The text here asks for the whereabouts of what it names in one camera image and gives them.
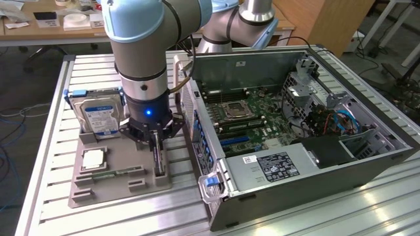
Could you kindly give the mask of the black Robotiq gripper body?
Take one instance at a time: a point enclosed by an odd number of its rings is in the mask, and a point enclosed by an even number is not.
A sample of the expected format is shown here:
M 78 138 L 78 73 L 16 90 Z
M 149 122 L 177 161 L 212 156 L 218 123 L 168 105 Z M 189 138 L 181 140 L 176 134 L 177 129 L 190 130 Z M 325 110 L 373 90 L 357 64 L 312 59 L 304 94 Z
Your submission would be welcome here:
M 128 137 L 134 142 L 146 142 L 156 130 L 160 138 L 168 138 L 173 132 L 172 126 L 166 128 L 172 120 L 168 92 L 152 100 L 137 100 L 126 95 L 125 101 L 129 111 Z

